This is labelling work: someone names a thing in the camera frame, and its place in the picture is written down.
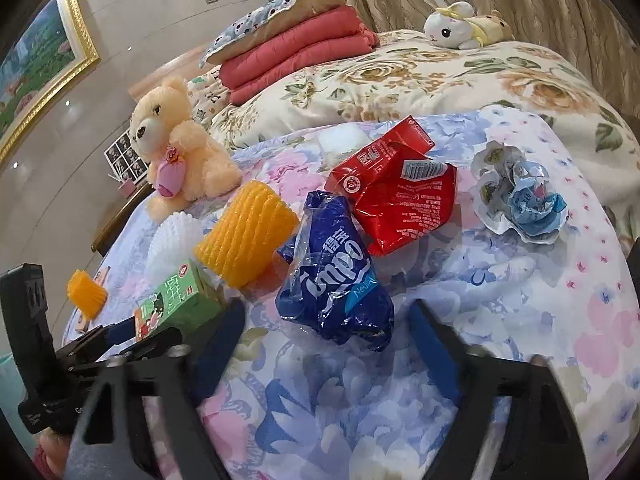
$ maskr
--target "crumpled plastic bag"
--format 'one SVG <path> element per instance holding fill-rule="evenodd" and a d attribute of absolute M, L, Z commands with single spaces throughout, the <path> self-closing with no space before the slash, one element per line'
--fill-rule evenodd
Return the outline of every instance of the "crumpled plastic bag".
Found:
<path fill-rule="evenodd" d="M 310 192 L 292 245 L 289 240 L 278 250 L 291 263 L 276 297 L 280 317 L 338 345 L 357 335 L 370 350 L 385 349 L 391 341 L 394 304 L 376 277 L 347 199 Z"/>
<path fill-rule="evenodd" d="M 478 178 L 474 210 L 491 231 L 515 229 L 524 242 L 552 244 L 566 222 L 568 208 L 554 192 L 548 171 L 514 146 L 492 140 L 471 163 Z"/>

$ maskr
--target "floral quilt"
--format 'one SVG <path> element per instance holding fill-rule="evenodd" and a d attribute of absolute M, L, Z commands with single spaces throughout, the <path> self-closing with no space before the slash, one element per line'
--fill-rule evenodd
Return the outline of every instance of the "floral quilt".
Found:
<path fill-rule="evenodd" d="M 374 258 L 396 307 L 391 344 L 380 353 L 362 349 L 357 338 L 337 347 L 282 321 L 274 298 L 287 266 L 274 266 L 243 290 L 244 335 L 216 395 L 199 407 L 216 449 L 238 480 L 420 479 L 456 413 L 408 335 L 406 307 L 424 298 L 470 344 L 506 359 L 551 359 L 591 478 L 604 480 L 640 426 L 640 313 L 613 225 L 574 157 L 539 116 L 492 105 L 418 122 L 436 143 L 430 156 L 459 168 L 458 194 L 447 224 Z M 374 139 L 393 124 L 360 127 Z M 239 150 L 234 159 L 244 180 L 269 184 L 300 213 L 306 194 L 328 174 L 317 131 Z M 476 217 L 469 165 L 489 140 L 517 146 L 548 169 L 569 207 L 554 245 L 525 244 L 515 232 L 495 235 Z M 190 208 L 204 232 L 228 198 Z M 144 269 L 156 228 L 141 204 L 103 263 L 111 266 L 109 299 L 94 326 L 131 316 L 151 293 Z M 68 322 L 67 341 L 78 336 L 77 316 Z M 475 478 L 490 476 L 508 407 L 507 401 L 497 406 Z M 179 479 L 153 399 L 148 420 L 165 478 Z"/>
<path fill-rule="evenodd" d="M 372 54 L 299 70 L 241 107 L 210 112 L 206 127 L 234 150 L 344 121 L 459 113 L 494 103 L 537 113 L 572 154 L 628 252 L 640 235 L 640 146 L 569 62 L 518 41 L 459 51 L 431 46 L 414 30 L 384 32 L 380 40 Z M 215 80 L 215 70 L 209 77 Z M 203 85 L 202 78 L 195 82 Z M 195 106 L 194 114 L 204 117 L 206 109 Z"/>

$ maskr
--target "white plush bunny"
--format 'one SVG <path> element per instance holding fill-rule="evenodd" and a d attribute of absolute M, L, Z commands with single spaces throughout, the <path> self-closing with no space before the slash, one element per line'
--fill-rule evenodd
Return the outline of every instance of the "white plush bunny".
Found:
<path fill-rule="evenodd" d="M 491 15 L 475 16 L 468 2 L 447 6 L 445 0 L 424 1 L 435 10 L 424 23 L 424 33 L 435 46 L 465 50 L 514 39 L 511 27 L 497 10 L 492 10 Z"/>

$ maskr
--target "teddy bear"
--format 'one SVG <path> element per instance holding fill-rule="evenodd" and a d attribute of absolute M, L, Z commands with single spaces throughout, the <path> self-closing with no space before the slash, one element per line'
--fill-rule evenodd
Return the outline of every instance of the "teddy bear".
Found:
<path fill-rule="evenodd" d="M 445 0 L 424 1 L 434 9 L 424 23 L 424 33 L 434 46 L 466 50 L 514 40 L 511 27 L 497 10 L 475 16 L 468 2 L 447 6 Z"/>
<path fill-rule="evenodd" d="M 148 164 L 147 179 L 157 191 L 147 202 L 155 222 L 203 196 L 228 193 L 242 180 L 226 150 L 192 120 L 187 86 L 179 77 L 165 79 L 140 99 L 129 139 Z"/>

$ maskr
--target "blue polka dot pillow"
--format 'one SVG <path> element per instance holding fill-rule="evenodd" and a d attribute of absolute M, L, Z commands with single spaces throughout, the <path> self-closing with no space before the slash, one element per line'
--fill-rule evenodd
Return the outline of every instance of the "blue polka dot pillow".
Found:
<path fill-rule="evenodd" d="M 273 0 L 229 25 L 202 56 L 205 63 L 221 64 L 263 44 L 316 14 L 344 5 L 347 0 Z"/>

